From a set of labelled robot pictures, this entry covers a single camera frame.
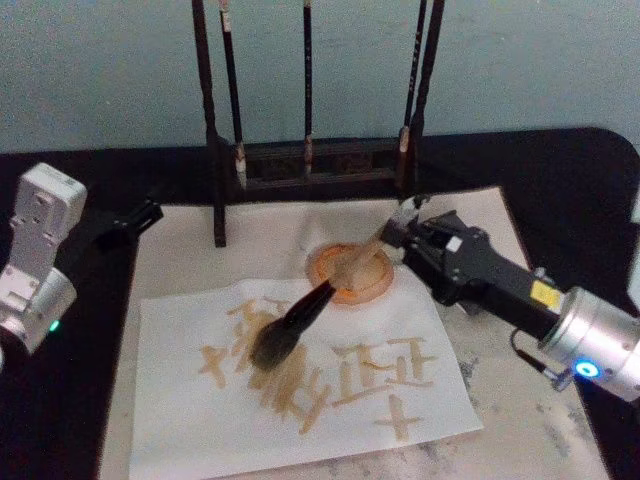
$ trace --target black table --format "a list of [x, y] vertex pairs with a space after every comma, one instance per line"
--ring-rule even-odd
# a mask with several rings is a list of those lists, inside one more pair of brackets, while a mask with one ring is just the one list
[[[636, 313], [625, 292], [640, 159], [628, 141], [581, 128], [426, 137], [423, 148], [421, 191], [501, 185], [532, 265], [563, 289], [581, 285]], [[125, 212], [167, 180], [174, 188], [161, 201], [210, 204], [205, 158], [204, 147], [0, 155], [0, 264], [16, 181], [35, 163], [88, 185], [85, 211], [95, 213]], [[0, 378], [0, 478], [96, 475], [135, 257], [135, 246], [110, 254], [23, 375]], [[634, 410], [588, 382], [578, 387], [611, 477], [640, 478]]]

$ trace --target paper sheet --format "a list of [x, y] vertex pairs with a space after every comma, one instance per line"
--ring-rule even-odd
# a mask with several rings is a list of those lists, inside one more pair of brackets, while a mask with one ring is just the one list
[[301, 338], [303, 384], [274, 411], [278, 388], [251, 389], [253, 367], [237, 371], [241, 340], [250, 318], [278, 316], [273, 300], [309, 288], [244, 280], [142, 301], [132, 479], [214, 478], [482, 428], [433, 301], [405, 267], [374, 301], [327, 307]]

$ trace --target blue wall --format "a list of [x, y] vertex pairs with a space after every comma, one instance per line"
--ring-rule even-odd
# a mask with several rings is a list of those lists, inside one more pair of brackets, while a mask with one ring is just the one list
[[[205, 0], [232, 137], [217, 2]], [[640, 2], [447, 2], [427, 133], [598, 125], [640, 144]], [[302, 0], [231, 0], [245, 140], [303, 137]], [[315, 0], [314, 136], [395, 136], [418, 0]], [[204, 143], [190, 2], [0, 6], [0, 151]]]

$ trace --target white paper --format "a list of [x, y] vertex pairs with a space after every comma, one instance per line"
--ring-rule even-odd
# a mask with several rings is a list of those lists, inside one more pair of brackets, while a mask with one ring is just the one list
[[[283, 465], [305, 463], [425, 442], [482, 428], [471, 407], [458, 363], [424, 285], [405, 267], [395, 270], [389, 290], [368, 304], [330, 304], [303, 334], [308, 349], [307, 373], [320, 368], [318, 390], [331, 393], [311, 429], [300, 434], [302, 421], [288, 414], [283, 420], [270, 407], [260, 406], [262, 391], [248, 388], [252, 367], [235, 373], [239, 356], [232, 356], [234, 326], [241, 313], [227, 311], [249, 299], [254, 310], [277, 316], [276, 305], [263, 297], [296, 301], [309, 291], [307, 280], [244, 280], [233, 286], [186, 296], [143, 300], [136, 380], [134, 438], [130, 476], [135, 480], [207, 479]], [[421, 383], [412, 368], [407, 343], [388, 340], [422, 337], [420, 353], [436, 357], [422, 363], [423, 381], [431, 386], [395, 385], [396, 369], [374, 372], [375, 387], [388, 387], [350, 404], [334, 407], [341, 398], [340, 366], [352, 372], [353, 393], [362, 387], [355, 353], [340, 358], [332, 347], [373, 345], [376, 365], [407, 364], [407, 381]], [[226, 348], [220, 364], [226, 386], [219, 388], [205, 365], [201, 348]], [[390, 420], [390, 395], [399, 398], [409, 438], [399, 441]], [[310, 405], [296, 392], [294, 401]]]

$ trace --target yellow label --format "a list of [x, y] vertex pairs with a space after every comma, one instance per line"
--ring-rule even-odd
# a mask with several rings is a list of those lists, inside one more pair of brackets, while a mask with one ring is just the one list
[[545, 304], [551, 309], [556, 309], [560, 306], [560, 300], [562, 294], [555, 288], [550, 287], [546, 283], [542, 283], [540, 280], [535, 280], [531, 285], [531, 298], [537, 300], [540, 303]]

